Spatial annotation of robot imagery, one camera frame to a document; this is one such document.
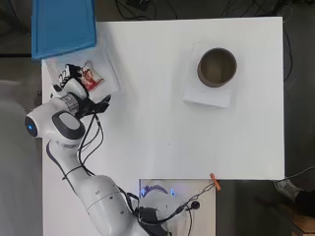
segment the tabletop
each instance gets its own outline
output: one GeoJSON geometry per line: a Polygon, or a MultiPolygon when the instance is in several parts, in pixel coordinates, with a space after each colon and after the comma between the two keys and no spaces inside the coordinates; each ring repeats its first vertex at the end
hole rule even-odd
{"type": "MultiPolygon", "coordinates": [[[[121,92],[100,115],[105,138],[89,169],[134,193],[139,179],[208,179],[211,172],[220,179],[284,177],[282,18],[98,23],[97,28],[121,92]],[[228,108],[183,101],[189,57],[201,41],[232,48],[237,58],[228,108]]],[[[42,90],[46,102],[45,64],[42,90]]],[[[44,235],[97,235],[61,178],[44,158],[44,235]]]]}

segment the cable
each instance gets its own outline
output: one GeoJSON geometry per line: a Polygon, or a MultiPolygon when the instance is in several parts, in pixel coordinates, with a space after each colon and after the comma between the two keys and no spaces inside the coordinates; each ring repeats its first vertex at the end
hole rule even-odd
{"type": "Polygon", "coordinates": [[[290,0],[278,0],[271,12],[256,17],[276,17],[278,12],[289,3],[290,0]]]}
{"type": "Polygon", "coordinates": [[[289,20],[289,19],[292,17],[292,15],[293,15],[293,10],[292,10],[292,8],[291,8],[290,6],[284,6],[283,8],[289,8],[290,11],[291,11],[291,14],[288,16],[288,18],[286,18],[286,20],[283,21],[283,23],[287,23],[288,20],[289,20]]]}
{"type": "Polygon", "coordinates": [[[154,8],[155,8],[155,17],[154,17],[154,19],[156,21],[157,20],[157,12],[158,12],[157,6],[156,6],[156,4],[153,3],[153,1],[150,1],[150,4],[153,5],[154,8]]]}
{"type": "Polygon", "coordinates": [[[182,212],[184,209],[186,209],[188,207],[188,204],[190,202],[196,201],[198,200],[198,198],[205,194],[206,192],[209,192],[213,187],[215,186],[214,183],[206,186],[203,191],[197,195],[194,195],[193,197],[191,197],[186,203],[184,203],[183,205],[179,206],[174,213],[172,213],[169,217],[165,218],[165,219],[160,219],[160,220],[156,220],[156,221],[144,221],[142,218],[140,218],[140,215],[138,215],[138,221],[140,223],[146,224],[146,225],[150,225],[150,226],[157,226],[157,225],[161,225],[165,222],[167,222],[168,220],[170,220],[172,217],[174,217],[175,215],[179,214],[180,212],[182,212]]]}
{"type": "Polygon", "coordinates": [[[190,236],[191,228],[193,226],[193,216],[191,215],[191,209],[188,208],[187,210],[189,212],[189,217],[190,217],[190,224],[189,224],[189,230],[188,230],[187,236],[190,236]]]}
{"type": "Polygon", "coordinates": [[[299,172],[299,173],[297,173],[297,174],[294,174],[294,175],[285,177],[285,178],[282,179],[282,180],[275,180],[275,181],[273,181],[273,182],[274,182],[274,183],[278,183],[278,182],[281,182],[281,181],[284,181],[284,180],[287,180],[287,179],[295,178],[295,177],[297,177],[297,176],[299,176],[299,175],[301,175],[301,174],[304,174],[305,172],[307,172],[307,171],[309,171],[309,170],[311,170],[311,169],[315,169],[315,166],[308,167],[308,168],[304,169],[303,171],[301,171],[301,172],[299,172]]]}
{"type": "Polygon", "coordinates": [[[226,9],[226,15],[225,15],[226,18],[228,17],[229,9],[230,9],[233,5],[235,5],[235,3],[236,3],[236,0],[229,4],[228,8],[226,9]]]}
{"type": "Polygon", "coordinates": [[[243,8],[243,7],[244,7],[244,5],[240,5],[239,7],[237,7],[237,8],[235,8],[235,9],[231,10],[230,12],[235,12],[235,11],[237,11],[237,10],[243,8]]]}
{"type": "Polygon", "coordinates": [[[266,4],[266,2],[267,2],[267,0],[265,0],[265,1],[262,3],[262,5],[259,6],[259,8],[257,9],[257,11],[256,11],[255,14],[254,14],[254,17],[259,13],[260,10],[263,10],[263,12],[266,13],[266,11],[265,11],[264,8],[263,8],[264,5],[266,4]]]}
{"type": "Polygon", "coordinates": [[[283,30],[283,32],[284,32],[285,37],[286,37],[286,40],[287,40],[287,45],[288,45],[288,50],[289,50],[288,55],[289,55],[289,60],[290,60],[289,71],[288,71],[286,77],[285,77],[284,80],[283,80],[283,82],[285,82],[285,81],[288,79],[288,77],[289,77],[289,75],[291,74],[291,72],[292,72],[292,68],[293,68],[293,56],[292,56],[291,44],[290,44],[290,42],[289,42],[287,32],[286,32],[285,30],[283,30]]]}
{"type": "Polygon", "coordinates": [[[222,17],[225,12],[227,12],[227,13],[226,13],[226,16],[227,16],[227,14],[228,14],[228,8],[230,7],[230,2],[231,2],[231,0],[229,0],[229,1],[227,2],[227,5],[226,5],[226,7],[224,8],[224,11],[222,11],[222,13],[220,14],[220,17],[222,17]]]}
{"type": "Polygon", "coordinates": [[[86,173],[87,173],[89,176],[95,175],[95,174],[92,173],[92,172],[84,165],[84,163],[83,163],[83,161],[82,161],[81,153],[82,153],[82,147],[83,147],[83,145],[85,144],[85,141],[86,141],[87,136],[88,136],[88,134],[89,134],[89,132],[90,132],[90,130],[91,130],[91,127],[92,127],[92,124],[93,124],[93,122],[94,122],[94,120],[95,120],[95,117],[96,117],[96,115],[94,114],[94,115],[92,116],[92,119],[91,119],[91,122],[90,122],[90,124],[89,124],[89,127],[88,127],[88,129],[87,129],[87,131],[86,131],[86,133],[85,133],[85,135],[84,135],[82,141],[81,141],[81,144],[80,144],[80,146],[79,146],[79,152],[78,152],[78,159],[79,159],[79,162],[80,162],[81,166],[83,167],[83,169],[86,171],[86,173]]]}
{"type": "Polygon", "coordinates": [[[69,175],[72,171],[74,171],[74,170],[76,170],[76,169],[80,169],[80,168],[83,168],[83,166],[82,166],[82,165],[79,165],[79,166],[77,166],[76,168],[73,168],[72,170],[70,170],[68,173],[66,173],[66,174],[64,175],[64,177],[62,178],[62,180],[68,179],[68,175],[69,175]]]}
{"type": "Polygon", "coordinates": [[[99,134],[99,131],[100,131],[100,127],[98,126],[98,129],[94,135],[94,137],[88,141],[85,145],[82,146],[83,150],[82,151],[85,151],[86,149],[88,149],[88,147],[91,145],[91,143],[96,139],[96,137],[98,136],[99,134]]]}
{"type": "Polygon", "coordinates": [[[117,10],[120,14],[120,16],[125,19],[125,20],[138,20],[140,21],[140,19],[146,19],[146,20],[151,20],[150,18],[146,17],[146,16],[136,16],[136,14],[134,14],[128,7],[126,7],[124,4],[122,4],[121,2],[119,2],[118,0],[115,0],[115,4],[116,4],[116,7],[117,7],[117,10]],[[122,6],[124,9],[126,9],[131,15],[133,15],[133,17],[126,17],[122,14],[120,8],[119,8],[119,5],[122,6]]]}
{"type": "Polygon", "coordinates": [[[288,93],[288,91],[285,88],[284,88],[284,92],[287,95],[287,97],[289,98],[289,93],[288,93]]]}
{"type": "Polygon", "coordinates": [[[253,3],[251,2],[251,0],[249,0],[249,6],[248,8],[246,9],[246,11],[240,16],[240,17],[243,17],[249,10],[250,8],[252,7],[253,3]]]}
{"type": "Polygon", "coordinates": [[[131,212],[136,215],[137,213],[134,211],[134,209],[132,208],[132,203],[131,203],[131,199],[130,199],[130,193],[126,193],[123,189],[121,189],[120,187],[118,187],[120,193],[122,193],[126,199],[128,208],[131,210],[131,212]]]}
{"type": "Polygon", "coordinates": [[[25,34],[31,32],[29,28],[27,28],[24,24],[22,24],[22,22],[20,21],[20,18],[18,17],[17,15],[17,12],[12,4],[12,1],[11,0],[7,0],[8,2],[8,5],[9,5],[9,8],[13,14],[13,16],[17,19],[19,25],[21,26],[22,30],[25,32],[25,34]]]}
{"type": "Polygon", "coordinates": [[[101,128],[101,124],[100,124],[100,122],[99,122],[98,116],[97,116],[96,114],[95,114],[94,116],[95,116],[95,119],[96,119],[96,121],[97,121],[98,128],[100,129],[100,132],[101,132],[101,140],[100,140],[99,144],[96,146],[96,148],[94,148],[94,149],[87,155],[86,159],[83,161],[83,165],[86,164],[88,158],[102,145],[102,142],[103,142],[103,140],[104,140],[104,132],[103,132],[103,130],[102,130],[102,128],[101,128]]]}
{"type": "Polygon", "coordinates": [[[168,5],[169,9],[170,9],[170,10],[172,11],[172,13],[174,14],[175,19],[177,20],[177,19],[178,19],[177,14],[176,14],[174,8],[171,6],[171,4],[170,4],[170,2],[169,2],[168,0],[166,0],[166,4],[168,5]]]}

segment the brown cup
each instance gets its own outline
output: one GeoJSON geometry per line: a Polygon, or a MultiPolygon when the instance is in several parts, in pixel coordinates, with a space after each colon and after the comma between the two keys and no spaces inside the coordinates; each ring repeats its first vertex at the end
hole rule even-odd
{"type": "Polygon", "coordinates": [[[214,48],[203,55],[197,73],[205,86],[219,88],[234,77],[236,68],[236,59],[230,51],[214,48]]]}

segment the orange tool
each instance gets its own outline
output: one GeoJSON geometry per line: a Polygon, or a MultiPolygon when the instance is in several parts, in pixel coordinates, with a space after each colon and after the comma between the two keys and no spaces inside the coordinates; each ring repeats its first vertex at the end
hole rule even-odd
{"type": "Polygon", "coordinates": [[[220,190],[221,190],[221,186],[220,186],[218,180],[216,179],[215,174],[214,174],[214,173],[211,173],[211,174],[210,174],[210,177],[213,179],[214,184],[215,184],[217,190],[220,191],[220,190]]]}

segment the floor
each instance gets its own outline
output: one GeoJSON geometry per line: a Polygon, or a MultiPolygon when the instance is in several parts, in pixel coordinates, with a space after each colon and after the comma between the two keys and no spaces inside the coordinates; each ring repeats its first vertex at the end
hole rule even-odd
{"type": "MultiPolygon", "coordinates": [[[[219,18],[228,0],[170,0],[178,19],[219,18]]],[[[247,11],[248,1],[231,1],[229,17],[239,17],[247,11]]],[[[265,11],[269,11],[275,0],[267,0],[265,11]]],[[[156,0],[157,19],[174,20],[175,15],[166,0],[156,0]]],[[[253,16],[258,10],[253,6],[245,17],[253,16]]],[[[286,7],[283,14],[283,28],[288,34],[293,56],[292,72],[284,83],[284,129],[285,129],[285,175],[289,176],[315,165],[315,6],[297,3],[286,7]]],[[[147,12],[136,11],[137,15],[153,18],[155,8],[147,12]]],[[[95,14],[98,21],[124,21],[116,10],[113,0],[95,0],[95,14]]],[[[31,37],[16,32],[0,35],[0,52],[30,52],[31,37]]],[[[290,67],[289,49],[285,36],[284,74],[290,67]]],[[[29,110],[39,102],[40,64],[30,58],[0,58],[2,80],[21,83],[16,99],[29,110]]],[[[300,188],[311,191],[315,186],[315,171],[310,171],[292,180],[300,188]]],[[[217,197],[217,235],[290,235],[290,232],[272,216],[261,202],[279,203],[285,201],[269,181],[221,181],[222,191],[217,197]]]]}

